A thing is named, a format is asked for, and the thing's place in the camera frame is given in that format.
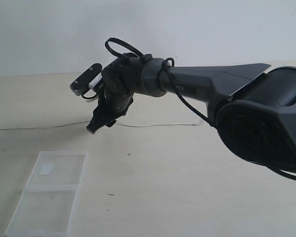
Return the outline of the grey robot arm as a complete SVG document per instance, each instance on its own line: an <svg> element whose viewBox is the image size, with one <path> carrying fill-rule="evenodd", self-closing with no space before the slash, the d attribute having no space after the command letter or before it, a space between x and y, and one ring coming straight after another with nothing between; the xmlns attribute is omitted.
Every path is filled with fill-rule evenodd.
<svg viewBox="0 0 296 237"><path fill-rule="evenodd" d="M296 173L296 67L176 67L172 58L125 53L101 75L104 85L89 132L124 116L135 93L161 97L172 92L181 100L204 102L203 120L236 156L283 176Z"/></svg>

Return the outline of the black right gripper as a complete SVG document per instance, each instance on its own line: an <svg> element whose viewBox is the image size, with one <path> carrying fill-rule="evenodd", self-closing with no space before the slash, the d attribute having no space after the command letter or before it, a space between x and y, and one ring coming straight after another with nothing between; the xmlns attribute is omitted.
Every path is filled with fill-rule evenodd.
<svg viewBox="0 0 296 237"><path fill-rule="evenodd" d="M133 103L133 93L119 95L110 91L105 86L104 80L96 83L98 106L93 111L93 116L86 129L94 134L103 126L112 127L116 120L125 116L128 108Z"/></svg>

